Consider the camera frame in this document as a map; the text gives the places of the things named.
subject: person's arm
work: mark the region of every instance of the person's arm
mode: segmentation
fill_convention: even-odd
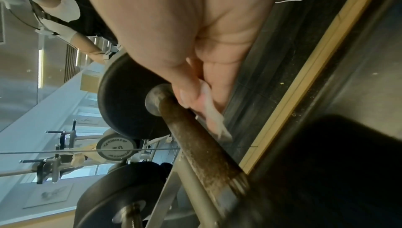
[[[98,46],[96,46],[88,37],[54,21],[41,19],[41,23],[49,30],[58,33],[61,39],[79,49],[82,53],[88,55],[88,57],[93,61],[104,64],[104,52],[102,52],[102,50]]]

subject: person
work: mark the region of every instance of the person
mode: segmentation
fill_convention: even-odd
[[[222,112],[274,0],[91,2],[134,60],[170,81],[180,104],[204,113],[199,79]]]
[[[116,37],[89,0],[29,0],[29,2],[37,20],[46,30],[50,30],[98,63],[104,63],[105,53],[88,36],[99,36],[113,45],[117,44]]]

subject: dumbbell rack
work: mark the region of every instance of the dumbbell rack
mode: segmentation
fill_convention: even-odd
[[[248,189],[247,175],[162,84],[146,98],[148,111],[162,116],[181,150],[146,228],[159,228],[183,186],[200,227],[217,227]]]

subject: white shirt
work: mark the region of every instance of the white shirt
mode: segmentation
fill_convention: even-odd
[[[81,16],[80,8],[75,0],[61,0],[60,4],[54,8],[43,7],[43,10],[65,22],[77,20]],[[40,19],[42,24],[49,30],[59,34],[59,37],[70,43],[71,38],[77,33],[72,28],[58,24],[47,19]]]

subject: picture on wall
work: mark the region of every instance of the picture on wall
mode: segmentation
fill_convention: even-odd
[[[37,185],[26,201],[25,208],[37,207],[56,202],[65,202],[68,199],[72,184],[43,184]]]

